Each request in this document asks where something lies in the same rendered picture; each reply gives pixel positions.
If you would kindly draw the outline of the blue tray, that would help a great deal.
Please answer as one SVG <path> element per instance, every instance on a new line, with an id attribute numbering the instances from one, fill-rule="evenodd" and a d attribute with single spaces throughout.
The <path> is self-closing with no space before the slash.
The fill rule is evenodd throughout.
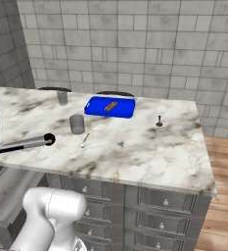
<path id="1" fill-rule="evenodd" d="M 117 102 L 117 105 L 110 111 L 105 111 L 105 107 L 112 102 Z M 130 98 L 93 96 L 84 107 L 84 113 L 92 116 L 130 119 L 135 105 L 135 100 Z"/>

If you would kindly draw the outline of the hot dog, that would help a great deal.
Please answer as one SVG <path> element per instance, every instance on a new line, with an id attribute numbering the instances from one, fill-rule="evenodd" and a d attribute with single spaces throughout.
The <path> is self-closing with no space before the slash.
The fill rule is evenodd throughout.
<path id="1" fill-rule="evenodd" d="M 115 106 L 117 105 L 117 102 L 112 102 L 111 104 L 109 104 L 107 107 L 105 107 L 105 111 L 110 111 L 111 109 L 113 109 Z"/>

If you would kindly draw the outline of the grey drawer front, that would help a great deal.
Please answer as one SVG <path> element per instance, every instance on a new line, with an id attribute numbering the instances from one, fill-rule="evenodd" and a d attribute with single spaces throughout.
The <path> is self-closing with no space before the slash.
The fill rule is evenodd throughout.
<path id="1" fill-rule="evenodd" d="M 90 210 L 90 218 L 97 221 L 111 223 L 113 221 L 113 206 L 111 204 L 100 204 L 95 202 L 88 202 L 86 210 Z"/>
<path id="2" fill-rule="evenodd" d="M 156 248 L 157 242 L 160 243 L 160 249 Z M 164 236 L 149 235 L 141 232 L 135 233 L 135 245 L 149 248 L 156 251 L 181 251 L 183 240 L 169 238 Z"/>
<path id="3" fill-rule="evenodd" d="M 167 199 L 169 202 L 169 205 L 166 207 L 162 204 L 164 199 Z M 141 203 L 178 212 L 187 212 L 189 214 L 193 212 L 196 199 L 197 196 L 193 194 L 144 187 L 140 189 Z"/>
<path id="4" fill-rule="evenodd" d="M 66 189 L 82 193 L 87 197 L 112 199 L 112 186 L 109 182 L 67 176 L 63 177 L 63 181 Z M 82 192 L 82 188 L 85 186 L 87 186 L 87 193 Z"/>
<path id="5" fill-rule="evenodd" d="M 164 224 L 164 229 L 160 229 L 160 223 Z M 163 215 L 162 213 L 136 212 L 136 225 L 152 230 L 170 232 L 175 234 L 186 234 L 189 220 Z"/>
<path id="6" fill-rule="evenodd" d="M 87 233 L 92 229 L 93 234 L 89 236 Z M 121 232 L 117 227 L 104 226 L 92 223 L 77 223 L 76 230 L 78 233 L 89 237 L 95 237 L 103 240 L 109 240 L 114 242 L 120 242 L 122 239 Z"/>
<path id="7" fill-rule="evenodd" d="M 109 243 L 84 240 L 88 251 L 122 251 L 121 245 L 113 245 Z"/>

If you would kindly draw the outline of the grey open drawer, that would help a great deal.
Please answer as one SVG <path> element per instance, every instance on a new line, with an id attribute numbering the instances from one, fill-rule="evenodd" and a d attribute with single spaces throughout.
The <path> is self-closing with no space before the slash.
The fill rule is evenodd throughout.
<path id="1" fill-rule="evenodd" d="M 0 167 L 0 248 L 8 249 L 23 227 L 24 194 L 31 187 L 47 185 L 44 173 Z"/>

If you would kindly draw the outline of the dark stool seat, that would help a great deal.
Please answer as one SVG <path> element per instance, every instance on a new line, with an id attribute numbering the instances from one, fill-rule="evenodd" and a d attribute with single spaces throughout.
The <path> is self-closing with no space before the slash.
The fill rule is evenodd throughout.
<path id="1" fill-rule="evenodd" d="M 108 90 L 108 91 L 100 91 L 96 94 L 100 94 L 100 95 L 118 95 L 118 96 L 126 96 L 126 97 L 134 97 L 133 94 L 128 93 L 128 92 L 123 92 L 123 91 L 112 91 L 112 90 Z"/>
<path id="2" fill-rule="evenodd" d="M 71 92 L 70 89 L 64 88 L 64 87 L 55 87 L 55 86 L 45 86 L 40 87 L 38 90 L 54 90 L 54 91 L 62 91 L 62 92 Z"/>

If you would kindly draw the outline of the silver spoon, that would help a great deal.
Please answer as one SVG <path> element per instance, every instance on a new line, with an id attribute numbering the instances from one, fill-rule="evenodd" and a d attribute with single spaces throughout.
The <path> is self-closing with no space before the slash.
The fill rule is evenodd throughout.
<path id="1" fill-rule="evenodd" d="M 90 133 L 87 133 L 87 135 L 85 136 L 85 138 L 83 139 L 83 141 L 80 144 L 80 148 L 84 148 L 85 147 L 85 142 L 86 142 L 86 140 L 87 140 L 87 138 L 88 138 L 89 135 L 90 135 Z"/>

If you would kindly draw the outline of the grey cup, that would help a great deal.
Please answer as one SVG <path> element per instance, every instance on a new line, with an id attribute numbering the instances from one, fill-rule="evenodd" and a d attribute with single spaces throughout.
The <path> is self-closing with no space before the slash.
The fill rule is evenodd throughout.
<path id="1" fill-rule="evenodd" d="M 73 134 L 81 134 L 85 131 L 84 117 L 74 114 L 69 117 L 70 130 Z"/>

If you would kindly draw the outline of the clear drinking glass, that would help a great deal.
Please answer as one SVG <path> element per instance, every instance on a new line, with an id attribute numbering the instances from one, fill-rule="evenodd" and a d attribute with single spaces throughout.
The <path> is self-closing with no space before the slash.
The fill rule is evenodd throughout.
<path id="1" fill-rule="evenodd" d="M 61 106 L 66 106 L 68 103 L 68 94 L 64 91 L 57 92 L 58 100 Z"/>

